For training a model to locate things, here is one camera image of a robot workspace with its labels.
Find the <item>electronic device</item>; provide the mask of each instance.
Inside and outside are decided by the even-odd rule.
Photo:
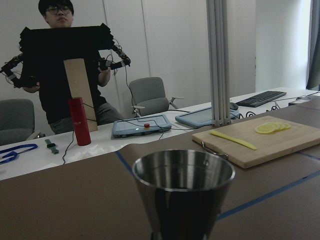
[[[287,93],[284,91],[265,91],[247,99],[236,102],[238,106],[256,108],[274,99],[280,98]]]
[[[171,129],[171,123],[164,114],[118,120],[113,123],[112,136],[127,138],[162,133]]]
[[[317,95],[308,95],[305,97],[297,97],[295,101],[289,102],[288,105],[291,106],[291,105],[296,105],[296,104],[302,104],[302,103],[309,102],[313,99],[318,99],[318,98],[320,98],[320,96],[317,96]]]
[[[240,115],[237,110],[230,109],[231,119],[236,119]],[[201,110],[188,112],[175,117],[175,120],[181,124],[188,125],[193,128],[201,128],[212,124],[212,109],[207,107]]]
[[[238,104],[234,103],[234,102],[230,102],[230,109],[231,110],[238,110],[239,106]]]

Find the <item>keyboard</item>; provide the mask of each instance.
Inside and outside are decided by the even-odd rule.
[[[256,108],[258,106],[261,106],[262,104],[271,102],[272,100],[280,98],[286,94],[287,93],[284,91],[265,91],[257,95],[251,96],[247,99],[244,99],[242,101],[238,101],[236,102],[236,104],[238,106]]]

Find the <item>glasses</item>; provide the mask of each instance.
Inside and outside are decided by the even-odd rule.
[[[64,14],[69,14],[71,12],[71,9],[68,6],[50,6],[46,11],[56,15],[58,14],[59,10],[61,10]]]

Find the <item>table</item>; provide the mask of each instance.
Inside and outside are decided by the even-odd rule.
[[[293,89],[293,88],[285,88],[285,87],[274,88],[274,89],[271,89],[271,91],[287,92],[287,95],[281,98],[278,98],[276,100],[278,105],[281,108],[287,107],[288,103],[295,100],[296,97],[316,93],[316,91],[312,91],[312,90]],[[236,103],[240,100],[249,98],[260,92],[263,92],[263,91],[241,95],[237,97],[231,97],[230,101]],[[254,112],[255,114],[261,114],[261,113],[265,113],[266,110],[271,110],[272,106],[274,105],[275,105],[274,102],[269,102],[256,108],[240,106],[238,110],[243,116],[246,116],[246,113],[249,111]],[[189,106],[185,108],[180,108],[179,110],[191,112],[191,111],[196,111],[196,110],[200,110],[208,107],[211,107],[210,102]],[[181,124],[175,120],[175,117],[177,115],[183,114],[183,112],[171,110],[171,111],[164,112],[164,114],[168,117],[169,121],[171,122],[172,129],[170,131],[165,132],[163,135],[161,133],[155,133],[155,134],[150,134],[146,136],[132,136],[128,138],[112,138],[111,135],[112,135],[113,124],[111,123],[111,124],[101,125],[101,126],[98,126],[98,131],[94,131],[90,133],[92,142],[89,145],[78,146],[74,136],[74,142],[69,147],[64,159],[66,160],[66,163],[72,163],[72,162],[76,162],[86,158],[118,151],[128,144],[149,143],[149,142],[157,141],[160,137],[163,139],[166,139],[169,137],[173,137],[179,134],[192,131],[191,127]],[[19,158],[15,161],[0,165],[0,180],[4,180],[4,179],[8,179],[8,178],[62,165],[63,155],[65,154],[65,150],[67,146],[71,143],[72,138],[73,138],[72,133],[66,132],[62,134],[57,134],[53,136],[48,136],[44,138],[22,142],[26,144],[30,144],[30,143],[37,144],[38,148],[21,154]],[[59,154],[54,155],[51,153],[49,149],[47,149],[47,144],[45,143],[45,139],[50,139],[52,143],[55,143],[57,145]],[[17,146],[19,144],[13,143],[5,146],[0,146],[0,151]]]
[[[320,128],[320,100],[250,118],[265,115]],[[114,152],[0,181],[0,239],[149,240],[151,229],[130,166],[155,151],[202,151],[192,134],[208,129],[130,143]],[[319,160],[316,145],[248,169],[234,166],[236,177],[210,240],[319,239]]]

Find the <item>red thermos bottle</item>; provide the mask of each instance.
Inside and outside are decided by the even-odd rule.
[[[68,100],[76,141],[79,146],[91,143],[87,117],[81,97]]]

